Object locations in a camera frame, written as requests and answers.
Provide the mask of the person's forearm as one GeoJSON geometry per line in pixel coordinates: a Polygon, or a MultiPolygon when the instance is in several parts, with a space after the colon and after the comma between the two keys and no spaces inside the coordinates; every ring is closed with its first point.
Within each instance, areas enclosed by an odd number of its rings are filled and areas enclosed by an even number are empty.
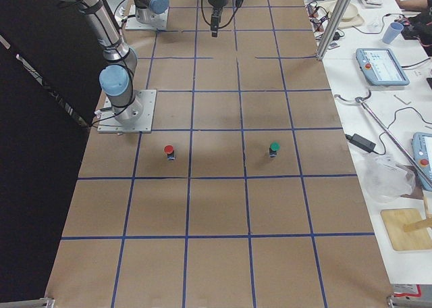
{"type": "Polygon", "coordinates": [[[431,9],[431,0],[395,0],[400,9],[406,11],[427,11],[431,9]]]}

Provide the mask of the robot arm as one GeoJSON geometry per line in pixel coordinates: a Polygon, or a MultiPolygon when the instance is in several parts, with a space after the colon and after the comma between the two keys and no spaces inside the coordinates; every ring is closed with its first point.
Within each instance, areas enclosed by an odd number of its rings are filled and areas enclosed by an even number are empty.
{"type": "Polygon", "coordinates": [[[169,8],[169,0],[134,0],[135,17],[142,24],[150,24],[169,8]]]}
{"type": "MultiPolygon", "coordinates": [[[[144,109],[133,87],[138,56],[127,44],[106,0],[58,1],[78,6],[103,48],[103,57],[108,65],[100,73],[99,82],[111,102],[113,119],[124,126],[135,122],[144,109]]],[[[159,15],[169,7],[169,0],[134,0],[134,2],[138,17],[146,11],[159,15]]]]}

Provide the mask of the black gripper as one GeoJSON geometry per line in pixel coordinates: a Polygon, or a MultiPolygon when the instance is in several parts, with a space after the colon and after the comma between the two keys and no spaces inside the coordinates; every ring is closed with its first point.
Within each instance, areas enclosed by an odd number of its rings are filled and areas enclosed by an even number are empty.
{"type": "Polygon", "coordinates": [[[212,6],[212,14],[211,14],[211,36],[213,38],[218,37],[219,25],[221,22],[221,15],[223,8],[227,5],[228,0],[208,0],[210,5],[212,6]]]}

